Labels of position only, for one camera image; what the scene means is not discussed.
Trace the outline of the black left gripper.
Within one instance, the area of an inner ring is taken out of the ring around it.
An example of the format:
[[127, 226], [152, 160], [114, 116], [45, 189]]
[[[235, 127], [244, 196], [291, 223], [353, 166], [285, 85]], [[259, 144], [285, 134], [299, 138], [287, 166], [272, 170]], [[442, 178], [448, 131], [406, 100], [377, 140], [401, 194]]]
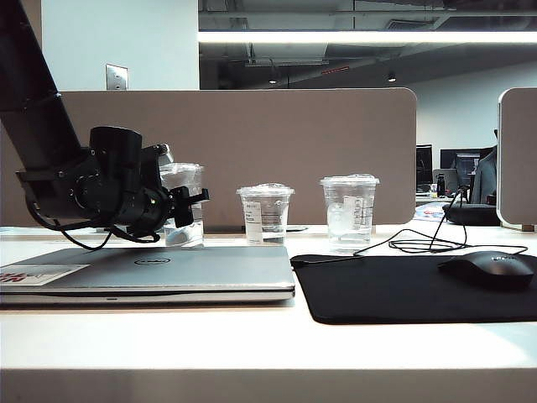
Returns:
[[191, 196], [186, 186], [173, 188], [170, 193], [163, 187], [159, 189], [142, 187], [137, 192], [123, 194], [123, 201], [115, 216], [115, 224], [125, 227], [127, 234], [135, 238], [153, 235], [162, 228], [169, 217], [171, 197], [173, 202], [171, 217], [177, 228], [190, 226], [194, 222], [191, 202], [210, 200], [206, 188]]

